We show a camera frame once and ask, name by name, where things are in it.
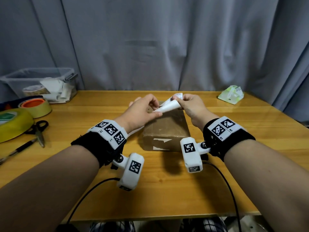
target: wrist-mounted device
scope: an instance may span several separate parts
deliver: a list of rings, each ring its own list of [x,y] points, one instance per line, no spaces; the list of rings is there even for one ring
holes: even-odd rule
[[[189,173],[203,170],[202,160],[208,160],[210,153],[224,161],[224,156],[237,143],[255,138],[242,126],[226,116],[209,121],[203,130],[204,140],[196,143],[192,137],[180,141],[185,166]]]
[[[113,163],[112,169],[118,167],[124,169],[117,186],[125,191],[131,191],[137,186],[144,157],[137,153],[131,153],[129,157],[122,155],[127,137],[127,132],[117,122],[103,120],[71,145],[80,145],[88,149],[98,159],[100,167]]]

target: black scissors handle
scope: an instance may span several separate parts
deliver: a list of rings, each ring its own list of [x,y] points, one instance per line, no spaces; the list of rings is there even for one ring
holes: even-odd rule
[[[48,122],[46,120],[40,120],[37,121],[34,125],[29,128],[25,134],[36,134],[36,129],[38,129],[40,132],[43,132],[48,127]]]

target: wooden table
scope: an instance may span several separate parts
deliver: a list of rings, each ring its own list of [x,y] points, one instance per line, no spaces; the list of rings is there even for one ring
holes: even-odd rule
[[[45,119],[50,124],[43,133],[46,147],[42,149],[35,143],[0,166],[0,187],[68,147],[71,141],[99,121],[116,118],[125,111],[130,101],[148,93],[150,92],[79,91],[69,103],[52,105],[52,113],[37,119]],[[164,101],[175,92],[152,93]],[[258,141],[309,169],[309,130],[301,124],[249,94],[245,94],[238,104],[231,105],[217,99],[220,92],[192,93],[198,94],[210,111],[233,119]],[[202,132],[192,125],[187,115],[186,120],[191,136],[196,142],[203,141]],[[137,152],[145,158],[137,188],[126,192],[118,189],[116,182],[104,183],[84,199],[75,212],[73,221],[234,215],[230,192],[213,167],[206,165],[202,172],[190,174],[186,171],[181,153],[144,151],[141,147],[141,133],[142,131],[129,137],[123,152],[126,156]],[[21,135],[0,144],[0,156],[7,155],[32,138],[31,135]],[[210,161],[218,166],[229,181],[240,213],[258,214],[257,208],[235,182],[224,163],[212,156]],[[90,187],[103,179],[116,177],[118,173],[119,171],[111,170],[110,166],[102,167]]]

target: brown cardboard box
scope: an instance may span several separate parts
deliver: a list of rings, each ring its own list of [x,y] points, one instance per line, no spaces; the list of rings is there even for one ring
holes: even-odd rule
[[[190,132],[183,110],[176,109],[145,125],[142,148],[145,151],[181,152],[180,140],[186,137],[190,137]]]

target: black wrist strap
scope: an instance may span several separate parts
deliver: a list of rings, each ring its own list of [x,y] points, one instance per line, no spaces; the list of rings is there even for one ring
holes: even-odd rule
[[[218,137],[216,137],[209,129],[208,127],[214,122],[218,120],[213,119],[209,121],[203,129],[203,136],[205,140],[206,146],[211,148],[211,151],[209,152],[212,156],[219,157],[224,162],[224,156],[228,152],[229,149],[231,149],[234,145],[237,143],[252,139],[255,140],[255,138],[248,132],[246,132],[243,129],[239,129],[238,131],[232,133],[229,137],[227,137],[224,141],[221,141]]]
[[[97,159],[100,168],[103,165],[110,164],[114,159],[117,159],[122,154],[123,146],[127,140],[124,140],[117,149],[113,149],[109,142],[100,136],[97,132],[88,132],[80,136],[71,145],[80,145],[89,150]]]

